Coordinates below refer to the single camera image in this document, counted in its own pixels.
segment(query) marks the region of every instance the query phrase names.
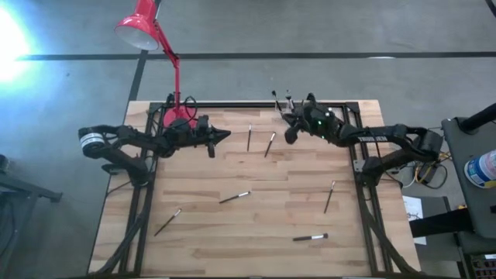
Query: wooden tabletop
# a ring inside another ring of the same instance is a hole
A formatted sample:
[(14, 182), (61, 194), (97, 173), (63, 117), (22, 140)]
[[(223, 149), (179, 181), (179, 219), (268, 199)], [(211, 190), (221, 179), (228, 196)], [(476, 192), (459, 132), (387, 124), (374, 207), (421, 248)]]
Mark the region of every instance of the wooden tabletop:
[[(384, 124), (378, 101), (356, 102), (364, 126)], [(149, 102), (130, 102), (126, 125), (144, 130), (148, 107)], [(232, 135), (215, 148), (215, 159), (199, 147), (159, 160), (142, 276), (370, 275), (347, 148), (302, 133), (294, 145), (286, 144), (287, 125), (273, 109), (202, 108), (198, 114), (209, 115), (213, 126)], [(273, 131), (277, 135), (264, 158)], [(381, 149), (382, 154), (390, 152), (387, 144)], [(139, 151), (132, 146), (123, 150), (133, 156)], [(375, 154), (375, 146), (369, 151)], [(128, 180), (126, 174), (112, 177), (109, 190)], [(336, 186), (324, 214), (331, 181)], [(244, 191), (252, 193), (219, 204)], [(125, 186), (107, 197), (90, 271), (101, 267), (122, 241), (132, 192)], [(383, 181), (377, 192), (388, 238), (419, 270), (398, 185)], [(178, 208), (181, 214), (154, 237)], [(323, 233), (329, 238), (292, 241)], [(377, 239), (374, 242), (383, 270)]]

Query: lamp shade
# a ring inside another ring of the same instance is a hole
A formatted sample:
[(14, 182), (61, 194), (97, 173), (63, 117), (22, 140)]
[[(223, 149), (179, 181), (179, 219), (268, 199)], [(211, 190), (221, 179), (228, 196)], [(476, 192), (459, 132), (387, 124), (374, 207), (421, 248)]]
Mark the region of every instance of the lamp shade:
[(158, 49), (159, 36), (153, 23), (156, 11), (153, 0), (138, 0), (134, 13), (117, 24), (115, 34), (142, 50)]

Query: concrete floor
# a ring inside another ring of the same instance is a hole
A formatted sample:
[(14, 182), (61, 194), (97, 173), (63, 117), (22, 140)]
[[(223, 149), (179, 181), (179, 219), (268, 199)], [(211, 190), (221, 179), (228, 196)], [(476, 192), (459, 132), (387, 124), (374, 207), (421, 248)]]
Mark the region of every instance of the concrete floor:
[[(113, 33), (134, 0), (6, 0), (28, 54), (139, 53)], [(482, 0), (167, 0), (159, 20), (178, 53), (491, 51), (496, 18)], [(0, 46), (0, 53), (8, 50)], [(83, 156), (77, 130), (119, 125), (134, 60), (18, 62), (23, 72), (0, 82), (0, 153), (26, 181), (63, 191), (40, 201), (11, 278), (82, 275), (105, 197), (102, 160)], [(387, 124), (440, 126), (496, 101), (494, 58), (390, 60), (185, 61), (182, 91), (198, 100), (269, 99), (272, 89), (302, 98), (378, 99)], [(173, 89), (164, 61), (146, 62), (138, 100), (164, 100)], [(454, 169), (446, 186), (406, 195), (463, 203)], [(432, 262), (422, 268), (446, 274)]]

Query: lamp arm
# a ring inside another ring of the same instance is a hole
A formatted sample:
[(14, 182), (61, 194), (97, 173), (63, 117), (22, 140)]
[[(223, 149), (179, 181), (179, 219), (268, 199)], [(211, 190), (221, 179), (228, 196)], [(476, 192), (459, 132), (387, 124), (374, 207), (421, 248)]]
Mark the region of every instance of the lamp arm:
[(175, 83), (175, 91), (174, 91), (174, 109), (178, 110), (179, 105), (181, 103), (181, 91), (180, 91), (180, 60), (179, 56), (174, 53), (172, 50), (171, 45), (169, 44), (169, 41), (167, 40), (167, 37), (165, 36), (164, 31), (160, 27), (160, 24), (158, 23), (157, 20), (154, 21), (155, 26), (158, 31), (158, 37), (160, 44), (162, 45), (164, 49), (165, 55), (169, 57), (170, 62), (172, 62), (172, 65), (174, 66), (174, 83)]

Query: bright light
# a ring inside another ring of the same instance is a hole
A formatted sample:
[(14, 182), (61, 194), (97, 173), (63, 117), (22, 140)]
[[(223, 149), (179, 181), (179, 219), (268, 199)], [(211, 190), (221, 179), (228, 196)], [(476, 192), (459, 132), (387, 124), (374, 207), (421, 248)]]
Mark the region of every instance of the bright light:
[(27, 67), (26, 62), (16, 59), (29, 52), (29, 47), (16, 21), (0, 7), (0, 82), (12, 81)]

